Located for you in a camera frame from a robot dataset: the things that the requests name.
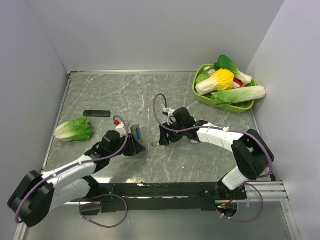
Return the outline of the beige battery cover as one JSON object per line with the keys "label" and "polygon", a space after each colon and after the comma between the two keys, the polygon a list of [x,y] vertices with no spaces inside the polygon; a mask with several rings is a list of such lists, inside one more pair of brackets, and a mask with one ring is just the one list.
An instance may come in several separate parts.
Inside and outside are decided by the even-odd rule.
{"label": "beige battery cover", "polygon": [[158,147],[158,146],[160,146],[160,144],[159,144],[158,142],[154,142],[154,143],[152,144],[152,146],[153,146],[153,147]]}

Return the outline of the blue battery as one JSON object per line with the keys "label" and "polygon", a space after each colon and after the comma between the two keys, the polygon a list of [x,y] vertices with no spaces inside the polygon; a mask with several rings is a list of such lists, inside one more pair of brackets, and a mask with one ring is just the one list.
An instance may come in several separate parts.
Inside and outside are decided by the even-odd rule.
{"label": "blue battery", "polygon": [[136,134],[136,138],[137,138],[138,140],[141,140],[141,139],[142,139],[141,133],[140,133],[140,131],[139,131],[138,129],[135,130],[135,134]]}

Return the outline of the beige white remote control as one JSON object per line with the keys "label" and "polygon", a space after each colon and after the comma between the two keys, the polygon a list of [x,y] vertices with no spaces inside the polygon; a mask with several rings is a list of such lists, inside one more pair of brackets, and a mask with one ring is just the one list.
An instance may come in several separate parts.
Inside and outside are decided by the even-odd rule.
{"label": "beige white remote control", "polygon": [[137,147],[144,147],[142,133],[141,133],[139,124],[133,124],[130,127],[130,130],[131,130],[131,135],[132,135],[132,140],[133,140],[134,146],[136,148]]}

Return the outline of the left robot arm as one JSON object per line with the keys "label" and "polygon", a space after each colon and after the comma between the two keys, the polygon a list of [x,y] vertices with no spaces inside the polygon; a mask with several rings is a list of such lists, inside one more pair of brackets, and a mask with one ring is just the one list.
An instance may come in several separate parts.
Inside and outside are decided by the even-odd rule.
{"label": "left robot arm", "polygon": [[28,227],[39,224],[56,207],[75,199],[95,200],[99,183],[93,174],[109,165],[111,158],[135,156],[145,150],[138,127],[121,135],[109,130],[90,150],[77,160],[49,172],[28,172],[7,205],[15,213],[15,221]]}

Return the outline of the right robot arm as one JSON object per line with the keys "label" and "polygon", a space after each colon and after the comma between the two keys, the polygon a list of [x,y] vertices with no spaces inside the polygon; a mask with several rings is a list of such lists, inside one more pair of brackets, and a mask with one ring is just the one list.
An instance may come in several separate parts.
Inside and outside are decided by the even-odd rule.
{"label": "right robot arm", "polygon": [[230,199],[241,185],[271,169],[274,155],[256,130],[230,130],[196,121],[185,107],[164,107],[162,113],[167,121],[159,125],[160,145],[168,146],[187,137],[193,143],[211,144],[233,153],[236,167],[219,181],[218,193],[223,199]]}

